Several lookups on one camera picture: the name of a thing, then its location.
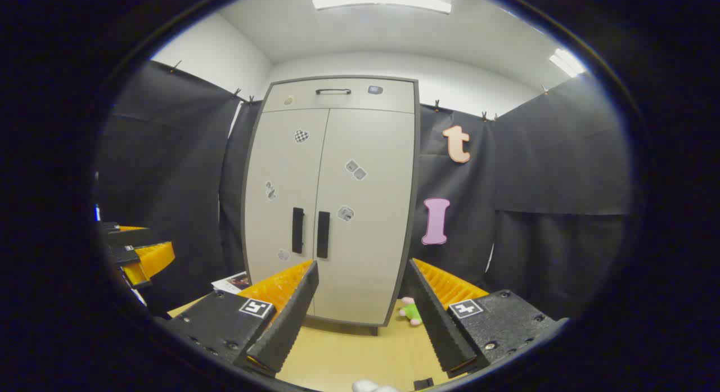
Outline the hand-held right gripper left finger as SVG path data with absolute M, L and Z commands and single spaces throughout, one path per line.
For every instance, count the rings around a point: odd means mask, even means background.
M 319 284 L 311 260 L 238 293 L 214 290 L 160 324 L 216 361 L 275 377 L 285 364 Z

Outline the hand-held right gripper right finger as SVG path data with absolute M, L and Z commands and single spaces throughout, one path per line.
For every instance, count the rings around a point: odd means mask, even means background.
M 550 341 L 568 322 L 512 290 L 486 292 L 419 259 L 407 263 L 404 281 L 448 377 L 501 366 Z

